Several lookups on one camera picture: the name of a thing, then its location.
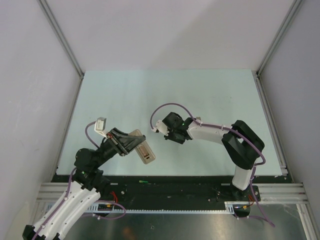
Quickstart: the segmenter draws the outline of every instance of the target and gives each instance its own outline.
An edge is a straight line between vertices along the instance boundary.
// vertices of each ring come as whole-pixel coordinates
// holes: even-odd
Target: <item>table surface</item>
[[[79,149],[95,149],[84,129],[88,123],[105,117],[109,129],[116,127],[127,133],[140,129],[156,156],[155,161],[143,164],[136,152],[125,157],[116,155],[100,167],[105,175],[233,175],[235,165],[224,146],[204,140],[181,145],[151,131],[150,115],[169,102],[184,105],[206,123],[230,125],[236,120],[245,121],[265,143],[262,153],[267,162],[257,168],[256,175],[282,174],[249,69],[87,71],[56,173],[70,174]],[[155,114],[153,124],[170,112],[188,117],[182,108],[166,106]],[[101,142],[102,137],[93,127],[88,133],[95,142]]]
[[[80,218],[65,240],[306,240],[296,205],[263,205],[275,228],[230,214],[127,214],[117,220]],[[250,215],[260,216],[256,205]]]

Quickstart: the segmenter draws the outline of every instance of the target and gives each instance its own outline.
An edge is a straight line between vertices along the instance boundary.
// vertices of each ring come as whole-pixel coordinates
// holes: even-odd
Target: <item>beige rectangular object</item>
[[[136,129],[128,134],[129,136],[143,136],[139,129]],[[153,160],[156,159],[154,152],[151,150],[149,144],[145,140],[142,144],[135,148],[136,152],[138,153],[139,157],[141,158],[144,164],[149,164]]]

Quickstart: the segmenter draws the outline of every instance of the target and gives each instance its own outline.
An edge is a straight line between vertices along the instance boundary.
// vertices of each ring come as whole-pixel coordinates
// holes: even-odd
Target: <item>white wall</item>
[[[289,166],[320,225],[320,1],[306,0],[262,74]]]
[[[84,70],[257,70],[293,0],[48,0]]]
[[[50,180],[80,80],[37,1],[2,0],[0,32],[2,240]]]

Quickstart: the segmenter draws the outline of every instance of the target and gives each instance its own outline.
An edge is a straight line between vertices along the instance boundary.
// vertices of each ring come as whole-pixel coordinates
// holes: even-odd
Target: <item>metal floor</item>
[[[225,214],[127,214],[117,220],[81,218],[65,240],[306,240],[295,204],[263,205],[276,225]],[[251,215],[260,215],[253,206]]]

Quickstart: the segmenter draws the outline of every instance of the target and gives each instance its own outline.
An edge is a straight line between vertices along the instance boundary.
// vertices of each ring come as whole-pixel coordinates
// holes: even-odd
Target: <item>white table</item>
[[[257,168],[256,175],[282,174],[249,69],[87,71],[56,173],[70,174],[79,149],[95,149],[84,129],[98,117],[106,117],[109,129],[116,127],[126,133],[140,129],[156,155],[156,160],[147,165],[136,152],[125,157],[116,155],[100,167],[106,175],[233,175],[235,165],[224,146],[204,140],[181,145],[151,131],[150,115],[169,102],[184,105],[204,122],[227,125],[245,121],[265,143],[262,153],[267,162]],[[188,117],[182,108],[166,106],[155,114],[153,124],[170,112]],[[93,127],[88,133],[100,144],[102,137]]]

